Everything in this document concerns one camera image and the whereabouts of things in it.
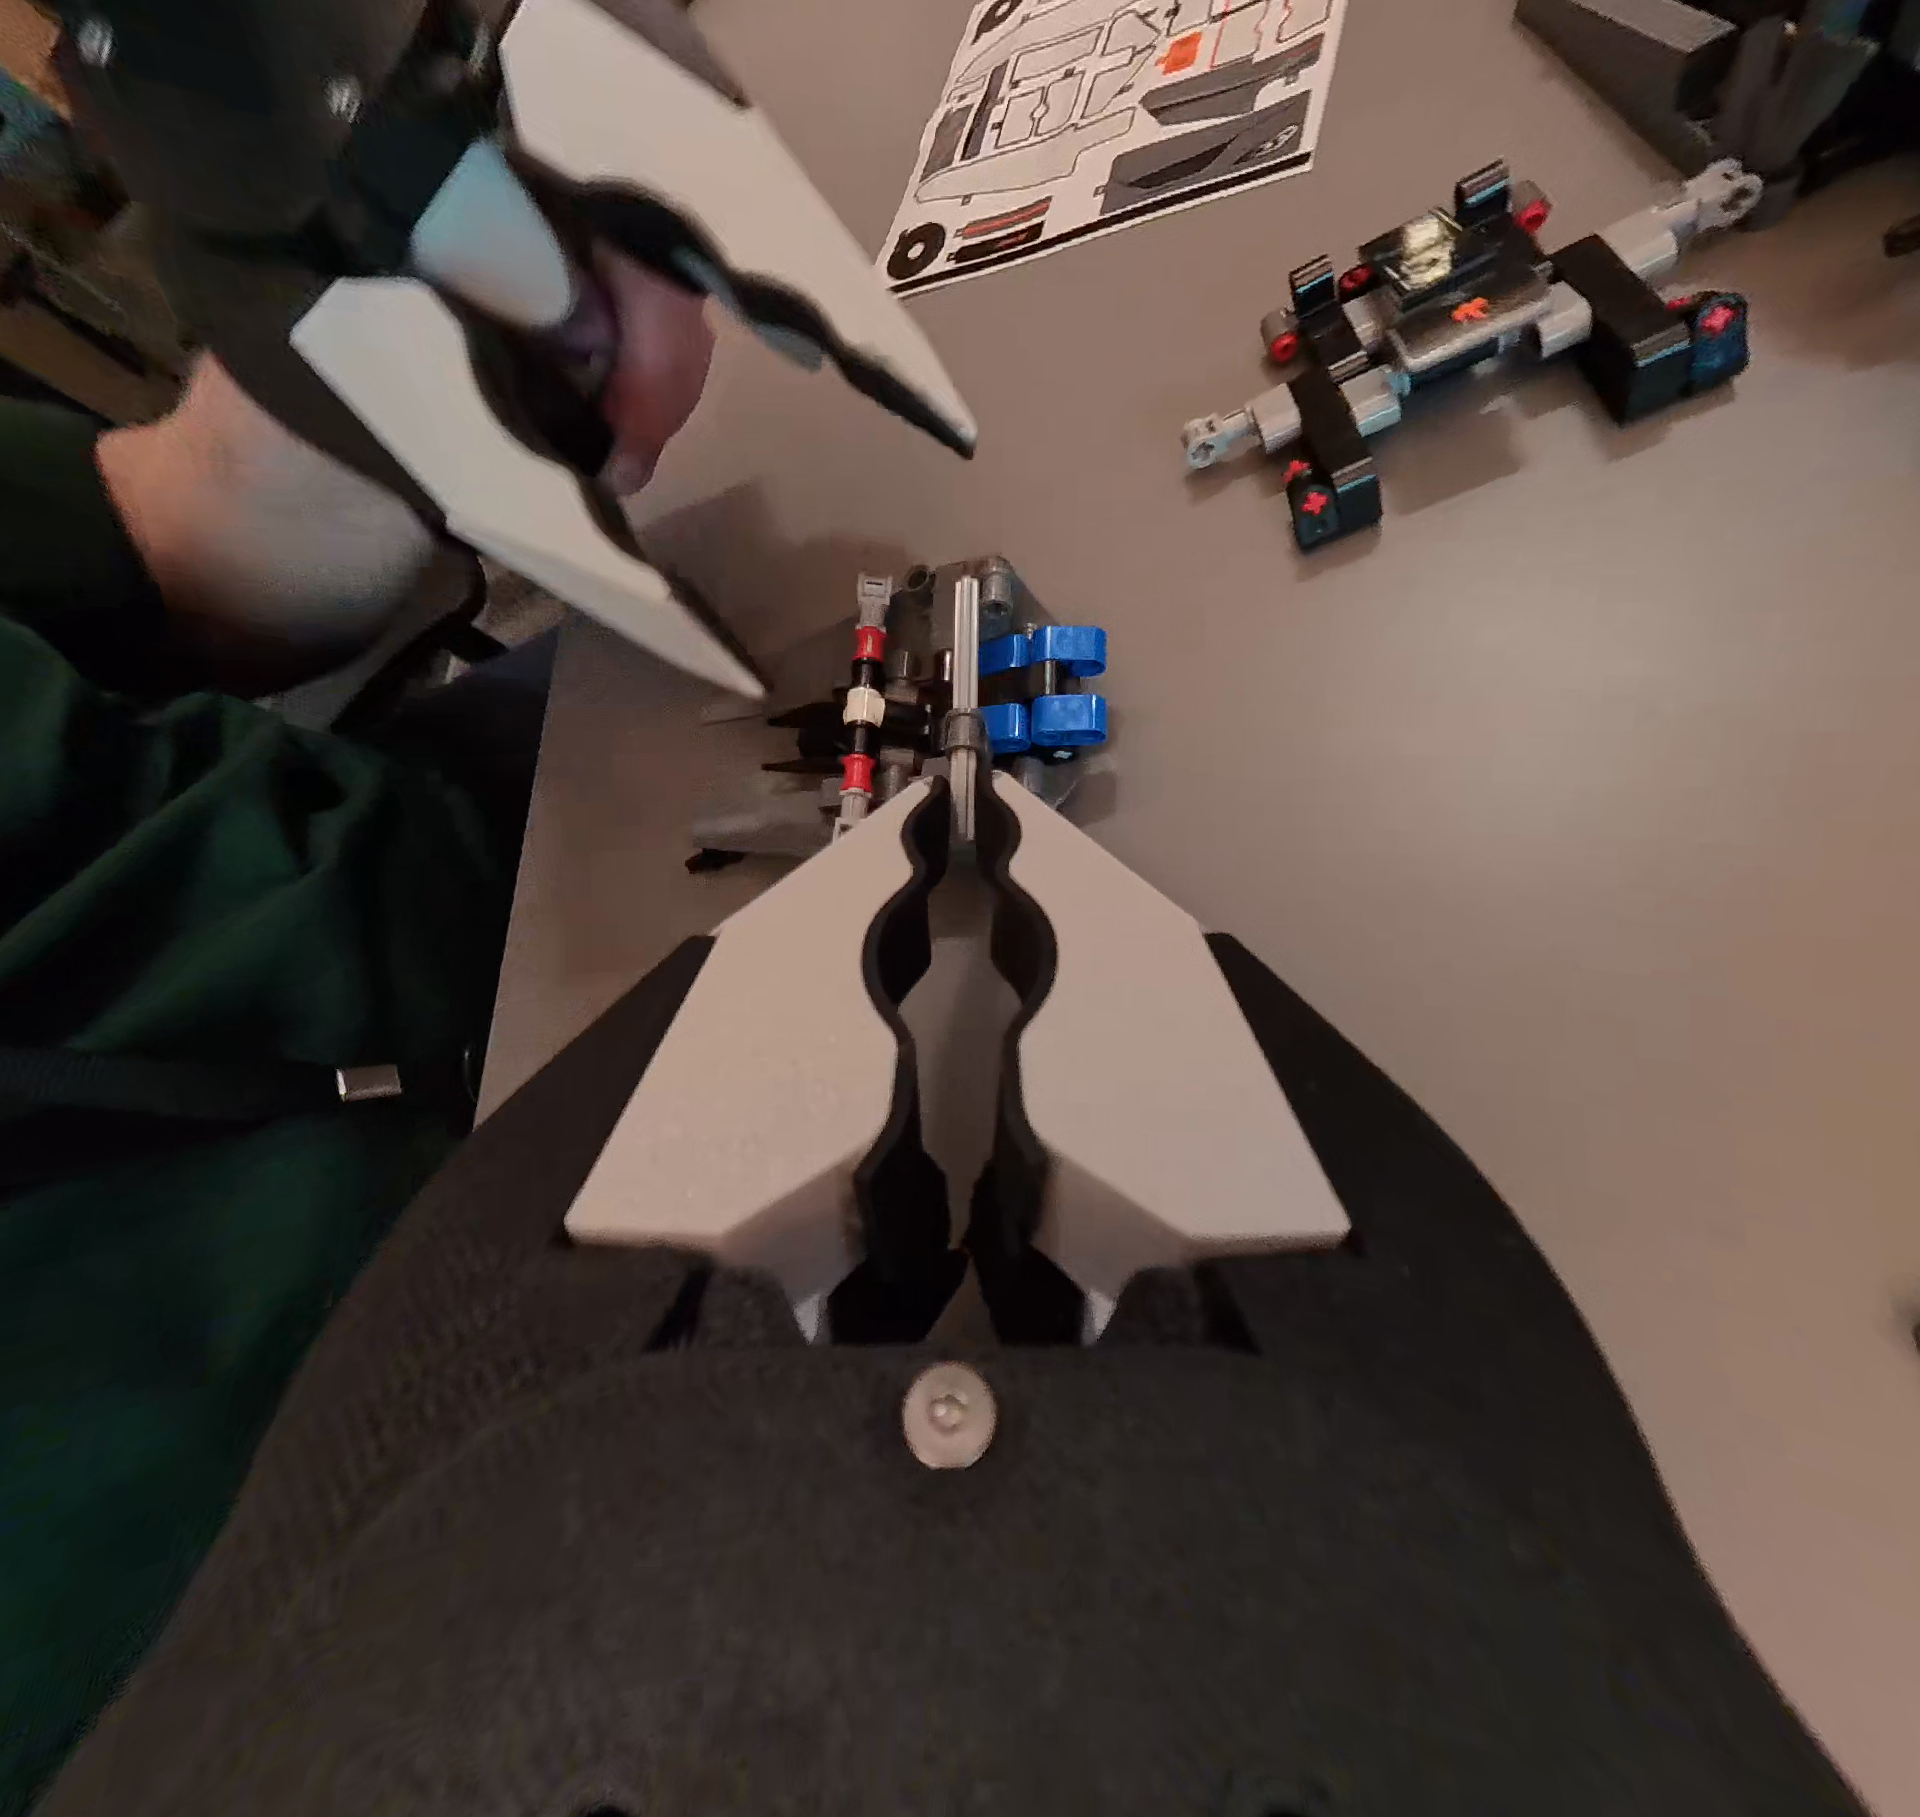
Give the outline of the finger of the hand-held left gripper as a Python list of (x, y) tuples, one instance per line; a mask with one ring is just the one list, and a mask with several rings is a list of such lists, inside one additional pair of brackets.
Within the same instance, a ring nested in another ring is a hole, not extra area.
[(768, 118), (593, 0), (515, 0), (497, 49), (515, 149), (593, 233), (789, 362), (831, 364), (976, 455), (976, 417), (932, 343)]
[(719, 692), (765, 694), (701, 605), (636, 553), (601, 483), (609, 428), (542, 342), (411, 276), (343, 278), (291, 348), (448, 534)]

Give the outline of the person's left hand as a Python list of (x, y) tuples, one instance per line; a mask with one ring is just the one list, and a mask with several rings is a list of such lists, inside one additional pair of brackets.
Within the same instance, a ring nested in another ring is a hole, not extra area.
[(636, 497), (685, 431), (708, 390), (713, 334), (708, 304), (620, 249), (593, 249), (593, 278), (612, 348), (594, 403), (612, 447), (601, 483)]

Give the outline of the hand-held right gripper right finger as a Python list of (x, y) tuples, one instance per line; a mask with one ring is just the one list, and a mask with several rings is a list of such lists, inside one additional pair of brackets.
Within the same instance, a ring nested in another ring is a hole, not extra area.
[(1012, 777), (983, 791), (990, 959), (1015, 996), (983, 1169), (1008, 1343), (1090, 1343), (1126, 1286), (1353, 1229), (1210, 937)]

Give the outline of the grey winged brick assembly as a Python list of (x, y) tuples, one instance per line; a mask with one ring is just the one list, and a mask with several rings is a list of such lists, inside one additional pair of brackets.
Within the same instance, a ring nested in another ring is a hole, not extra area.
[(1006, 558), (865, 571), (852, 616), (786, 652), (765, 673), (760, 700), (708, 705), (706, 723), (748, 730), (754, 752), (696, 808), (688, 876), (800, 863), (831, 843), (838, 791), (871, 790), (880, 808), (910, 782), (944, 773), (952, 587), (971, 564), (983, 571), (990, 764), (1044, 807), (1068, 807), (1109, 742), (1105, 631), (1055, 619)]

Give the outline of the small black brick assembly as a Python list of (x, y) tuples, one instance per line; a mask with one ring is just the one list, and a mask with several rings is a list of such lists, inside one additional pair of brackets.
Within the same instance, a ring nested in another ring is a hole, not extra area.
[(1408, 400), (1484, 364), (1568, 361), (1619, 428), (1721, 390), (1749, 366), (1746, 299), (1664, 286), (1762, 193), (1761, 175), (1721, 157), (1664, 201), (1548, 249), (1549, 199), (1498, 160), (1348, 269), (1320, 256), (1289, 273), (1287, 304), (1260, 322), (1276, 381), (1187, 422), (1187, 471), (1269, 461), (1291, 540), (1312, 555), (1379, 525), (1374, 445)]

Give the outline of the toy brick car chassis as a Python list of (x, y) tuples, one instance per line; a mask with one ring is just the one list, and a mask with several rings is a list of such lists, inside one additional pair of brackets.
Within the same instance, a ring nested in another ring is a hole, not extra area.
[(1918, 0), (1515, 0), (1515, 20), (1688, 178), (1762, 229), (1918, 142)]

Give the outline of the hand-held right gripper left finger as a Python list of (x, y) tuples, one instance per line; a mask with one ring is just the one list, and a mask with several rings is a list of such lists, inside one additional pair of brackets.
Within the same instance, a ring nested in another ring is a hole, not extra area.
[(678, 1251), (924, 1335), (961, 1277), (903, 1001), (932, 961), (952, 807), (921, 778), (710, 937), (564, 1216), (578, 1245)]

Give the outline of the sticker sheet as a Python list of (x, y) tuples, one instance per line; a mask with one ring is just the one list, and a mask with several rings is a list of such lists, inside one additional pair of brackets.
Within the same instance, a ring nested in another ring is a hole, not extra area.
[(983, 0), (878, 267), (898, 296), (1309, 172), (1353, 0)]

